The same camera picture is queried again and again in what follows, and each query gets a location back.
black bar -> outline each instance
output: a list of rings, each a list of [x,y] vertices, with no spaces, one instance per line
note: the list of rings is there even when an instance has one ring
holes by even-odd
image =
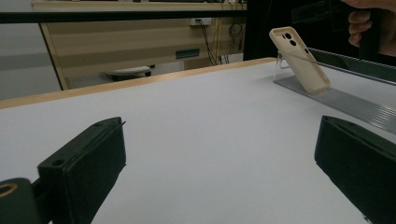
[[[208,17],[246,17],[246,10],[106,11],[106,12],[0,12],[0,23],[79,21],[139,21]]]

wall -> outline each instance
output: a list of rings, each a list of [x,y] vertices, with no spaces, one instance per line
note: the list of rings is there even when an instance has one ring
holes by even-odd
[[[2,12],[30,12],[32,0],[2,0]],[[60,91],[37,24],[0,24],[0,100]]]

smartphone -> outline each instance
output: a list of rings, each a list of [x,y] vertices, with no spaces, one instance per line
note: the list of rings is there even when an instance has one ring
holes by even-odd
[[[308,93],[318,94],[330,87],[330,80],[294,28],[272,29],[270,37]]]

wall socket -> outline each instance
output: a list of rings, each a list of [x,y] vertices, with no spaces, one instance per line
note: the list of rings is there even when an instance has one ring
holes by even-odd
[[[212,24],[212,18],[191,18],[190,25],[191,26],[201,25],[201,23],[198,20],[201,20],[204,25]]]

human hand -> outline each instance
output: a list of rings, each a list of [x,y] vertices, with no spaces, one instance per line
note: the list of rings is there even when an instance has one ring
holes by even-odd
[[[395,0],[346,0],[356,8],[382,8],[379,53],[396,56],[396,1]],[[370,29],[370,11],[353,11],[349,15],[349,43],[358,47],[361,33]]]

